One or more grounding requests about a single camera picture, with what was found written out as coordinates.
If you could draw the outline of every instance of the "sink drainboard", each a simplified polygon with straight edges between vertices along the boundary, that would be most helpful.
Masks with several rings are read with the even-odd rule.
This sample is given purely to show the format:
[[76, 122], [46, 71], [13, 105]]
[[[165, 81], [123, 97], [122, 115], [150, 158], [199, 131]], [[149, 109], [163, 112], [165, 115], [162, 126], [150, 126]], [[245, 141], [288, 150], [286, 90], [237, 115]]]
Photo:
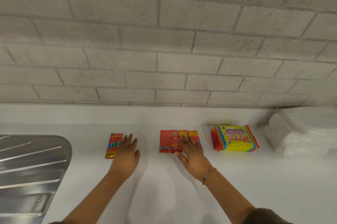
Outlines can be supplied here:
[[56, 135], [0, 135], [0, 224], [40, 224], [71, 160]]

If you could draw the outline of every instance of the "dark brown sleeve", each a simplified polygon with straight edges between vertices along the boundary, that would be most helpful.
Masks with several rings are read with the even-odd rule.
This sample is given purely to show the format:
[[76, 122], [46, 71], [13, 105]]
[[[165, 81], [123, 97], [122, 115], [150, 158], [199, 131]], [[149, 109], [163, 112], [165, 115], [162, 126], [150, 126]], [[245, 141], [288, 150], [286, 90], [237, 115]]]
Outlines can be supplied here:
[[242, 224], [291, 224], [270, 209], [257, 208], [248, 214]]

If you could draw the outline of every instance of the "forearm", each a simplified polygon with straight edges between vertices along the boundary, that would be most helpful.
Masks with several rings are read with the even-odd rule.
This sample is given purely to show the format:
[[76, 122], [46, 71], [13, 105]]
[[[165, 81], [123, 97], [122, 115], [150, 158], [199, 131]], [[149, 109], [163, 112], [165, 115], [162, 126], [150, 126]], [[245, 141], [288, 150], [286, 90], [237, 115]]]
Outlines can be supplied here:
[[62, 221], [64, 224], [95, 224], [124, 179], [109, 172], [85, 199]]
[[232, 224], [241, 224], [255, 207], [216, 170], [211, 171], [205, 185], [218, 201]]

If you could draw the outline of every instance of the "brick wall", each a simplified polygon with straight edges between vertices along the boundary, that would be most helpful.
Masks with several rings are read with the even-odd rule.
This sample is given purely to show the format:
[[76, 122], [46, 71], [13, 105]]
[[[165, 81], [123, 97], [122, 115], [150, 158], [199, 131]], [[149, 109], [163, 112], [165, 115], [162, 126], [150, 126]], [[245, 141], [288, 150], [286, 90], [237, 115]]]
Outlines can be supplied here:
[[337, 0], [0, 0], [0, 101], [337, 105]]

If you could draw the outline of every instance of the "bracelet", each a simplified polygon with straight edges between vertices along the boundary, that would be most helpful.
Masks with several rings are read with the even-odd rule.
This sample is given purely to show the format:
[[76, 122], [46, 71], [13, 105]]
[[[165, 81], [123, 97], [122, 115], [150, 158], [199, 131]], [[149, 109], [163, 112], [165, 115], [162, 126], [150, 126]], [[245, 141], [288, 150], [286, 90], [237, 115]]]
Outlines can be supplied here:
[[205, 173], [205, 175], [204, 175], [204, 178], [203, 178], [203, 180], [202, 180], [202, 184], [203, 185], [205, 185], [205, 179], [207, 178], [207, 175], [210, 173], [210, 171], [212, 171], [212, 170], [216, 170], [216, 168], [215, 167], [211, 167], [209, 170], [208, 170], [208, 172], [207, 173]]

